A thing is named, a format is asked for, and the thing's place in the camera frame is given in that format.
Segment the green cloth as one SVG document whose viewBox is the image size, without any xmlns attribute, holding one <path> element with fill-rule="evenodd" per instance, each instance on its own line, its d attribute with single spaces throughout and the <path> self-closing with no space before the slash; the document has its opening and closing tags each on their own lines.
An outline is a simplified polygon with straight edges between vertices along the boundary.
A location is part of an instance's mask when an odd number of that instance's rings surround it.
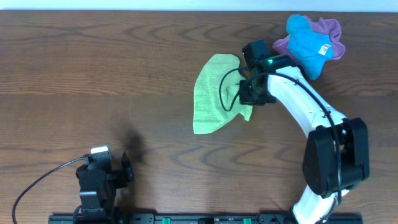
<svg viewBox="0 0 398 224">
<path fill-rule="evenodd" d="M 213 133 L 239 114 L 250 120 L 253 107 L 241 105 L 236 95 L 239 82 L 245 79 L 239 66 L 233 54 L 214 54 L 203 66 L 193 91 L 194 134 Z"/>
</svg>

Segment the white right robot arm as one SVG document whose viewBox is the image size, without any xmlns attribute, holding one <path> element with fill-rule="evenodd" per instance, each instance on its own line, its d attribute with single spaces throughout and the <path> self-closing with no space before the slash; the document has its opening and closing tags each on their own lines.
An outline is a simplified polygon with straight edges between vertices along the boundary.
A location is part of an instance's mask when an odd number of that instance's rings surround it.
<svg viewBox="0 0 398 224">
<path fill-rule="evenodd" d="M 342 198 L 369 177 L 368 128 L 347 118 L 306 81 L 287 55 L 244 55 L 249 77 L 241 81 L 240 102 L 282 103 L 304 132 L 302 172 L 307 184 L 292 207 L 291 223 L 342 222 L 332 217 Z"/>
</svg>

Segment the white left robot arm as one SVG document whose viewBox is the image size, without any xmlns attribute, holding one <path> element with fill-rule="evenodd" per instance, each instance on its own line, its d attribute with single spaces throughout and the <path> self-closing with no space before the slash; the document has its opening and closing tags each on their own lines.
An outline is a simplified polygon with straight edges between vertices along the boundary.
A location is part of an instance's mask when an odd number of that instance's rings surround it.
<svg viewBox="0 0 398 224">
<path fill-rule="evenodd" d="M 119 212 L 115 209 L 117 189 L 134 181 L 134 171 L 126 153 L 121 158 L 121 168 L 114 170 L 108 151 L 83 156 L 85 163 L 77 168 L 80 185 L 81 215 L 73 216 L 75 223 L 117 223 Z"/>
</svg>

